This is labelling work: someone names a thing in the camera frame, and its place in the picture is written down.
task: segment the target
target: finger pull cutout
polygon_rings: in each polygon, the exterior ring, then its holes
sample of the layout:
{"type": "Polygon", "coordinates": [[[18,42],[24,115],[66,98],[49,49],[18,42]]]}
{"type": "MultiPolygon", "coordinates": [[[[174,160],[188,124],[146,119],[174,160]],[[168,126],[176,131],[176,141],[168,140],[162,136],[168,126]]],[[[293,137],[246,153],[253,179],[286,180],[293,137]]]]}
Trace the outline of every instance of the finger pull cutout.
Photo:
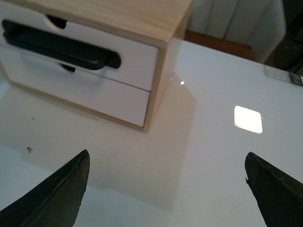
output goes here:
{"type": "Polygon", "coordinates": [[[72,66],[68,66],[68,65],[64,65],[64,64],[59,64],[64,71],[66,71],[69,74],[73,74],[76,71],[76,68],[72,67],[72,66]]]}
{"type": "Polygon", "coordinates": [[[67,20],[61,19],[59,17],[53,17],[50,15],[46,15],[47,18],[52,22],[53,25],[60,29],[65,29],[67,20]]]}

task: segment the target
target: drawer front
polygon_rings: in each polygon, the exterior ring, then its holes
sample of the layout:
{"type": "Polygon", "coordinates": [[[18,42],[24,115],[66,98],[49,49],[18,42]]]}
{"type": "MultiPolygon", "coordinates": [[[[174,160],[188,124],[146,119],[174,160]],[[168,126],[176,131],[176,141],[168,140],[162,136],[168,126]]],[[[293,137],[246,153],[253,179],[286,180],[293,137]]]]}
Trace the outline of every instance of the drawer front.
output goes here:
{"type": "MultiPolygon", "coordinates": [[[[147,91],[151,90],[158,55],[157,47],[75,24],[71,21],[67,22],[65,29],[61,29],[42,13],[0,1],[0,20],[4,19],[115,51],[119,54],[122,62],[118,69],[105,66],[100,70],[87,70],[71,66],[147,91]]],[[[3,27],[0,26],[0,44],[8,46],[9,44],[3,38],[3,31],[3,27]]],[[[60,62],[42,55],[40,57],[60,62]]]]}
{"type": "Polygon", "coordinates": [[[143,126],[149,92],[24,52],[1,47],[1,63],[19,84],[69,102],[143,126]]]}

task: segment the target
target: wooden drawer cabinet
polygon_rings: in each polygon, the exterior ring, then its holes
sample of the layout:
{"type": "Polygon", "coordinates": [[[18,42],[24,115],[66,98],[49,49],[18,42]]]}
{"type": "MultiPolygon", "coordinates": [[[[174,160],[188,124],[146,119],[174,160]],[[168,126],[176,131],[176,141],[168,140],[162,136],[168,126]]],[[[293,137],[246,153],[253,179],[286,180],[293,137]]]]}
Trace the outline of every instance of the wooden drawer cabinet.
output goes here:
{"type": "Polygon", "coordinates": [[[190,0],[0,0],[0,62],[14,85],[148,131],[173,73],[190,6],[190,0]],[[25,30],[34,36],[27,38],[25,30]],[[64,47],[67,57],[50,50],[45,37],[71,44],[64,47]],[[75,48],[78,61],[89,56],[86,44],[114,52],[119,65],[108,63],[109,54],[99,58],[105,64],[99,68],[67,60],[75,48]]]}

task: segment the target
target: glossy white surface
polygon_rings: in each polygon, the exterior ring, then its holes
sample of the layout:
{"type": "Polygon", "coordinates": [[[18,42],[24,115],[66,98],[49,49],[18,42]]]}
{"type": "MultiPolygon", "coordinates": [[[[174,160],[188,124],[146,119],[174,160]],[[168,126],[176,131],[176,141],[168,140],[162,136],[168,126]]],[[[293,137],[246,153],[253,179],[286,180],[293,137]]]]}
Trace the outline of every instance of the glossy white surface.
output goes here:
{"type": "MultiPolygon", "coordinates": [[[[87,70],[78,66],[71,66],[147,91],[151,90],[158,56],[158,48],[154,46],[98,31],[71,21],[67,22],[66,28],[63,30],[52,24],[47,16],[42,13],[0,0],[0,21],[4,19],[115,51],[119,54],[122,62],[118,69],[105,66],[100,70],[87,70]]],[[[2,34],[3,32],[3,27],[0,26],[0,33],[2,34]]],[[[6,43],[2,35],[0,36],[0,44],[10,46],[6,43]]],[[[43,55],[30,51],[24,52],[49,61],[59,62],[58,60],[44,57],[43,55]]],[[[2,53],[1,58],[8,58],[8,56],[2,53]]]]}
{"type": "Polygon", "coordinates": [[[175,72],[149,133],[11,87],[0,101],[0,209],[87,149],[76,227],[265,227],[244,160],[252,151],[303,182],[303,88],[187,42],[175,72]],[[234,125],[237,105],[261,114],[262,134],[234,125]]]}

